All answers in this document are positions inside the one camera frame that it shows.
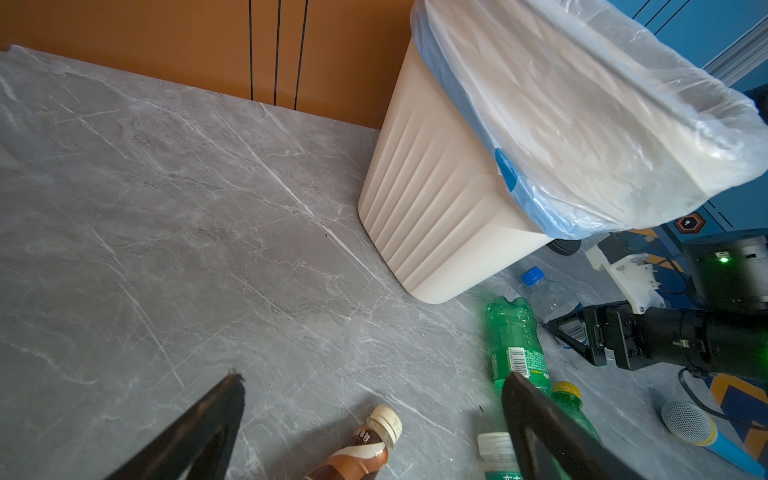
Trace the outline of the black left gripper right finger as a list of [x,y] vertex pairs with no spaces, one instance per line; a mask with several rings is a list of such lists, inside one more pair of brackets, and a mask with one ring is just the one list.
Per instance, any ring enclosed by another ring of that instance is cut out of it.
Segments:
[[506,378],[501,400],[523,478],[642,479],[520,374]]

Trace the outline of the green sprite bottle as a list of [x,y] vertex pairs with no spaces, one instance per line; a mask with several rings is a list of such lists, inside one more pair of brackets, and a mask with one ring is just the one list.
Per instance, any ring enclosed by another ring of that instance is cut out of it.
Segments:
[[518,373],[549,396],[551,379],[538,338],[538,321],[529,302],[497,297],[486,306],[491,378],[501,393],[507,377]]
[[582,411],[581,392],[576,385],[567,381],[555,383],[551,399],[593,439],[603,444],[597,430]]

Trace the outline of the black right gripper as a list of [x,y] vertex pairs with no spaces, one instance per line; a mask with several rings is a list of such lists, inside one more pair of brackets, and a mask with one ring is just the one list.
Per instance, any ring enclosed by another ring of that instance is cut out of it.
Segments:
[[767,378],[765,313],[651,307],[638,315],[613,302],[578,308],[545,329],[594,366],[607,364],[608,349],[630,371],[668,363],[701,375]]

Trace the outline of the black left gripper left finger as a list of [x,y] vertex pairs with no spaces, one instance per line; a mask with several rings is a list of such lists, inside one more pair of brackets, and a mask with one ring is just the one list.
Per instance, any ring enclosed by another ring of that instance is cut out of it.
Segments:
[[245,407],[243,377],[228,373],[110,479],[223,479]]

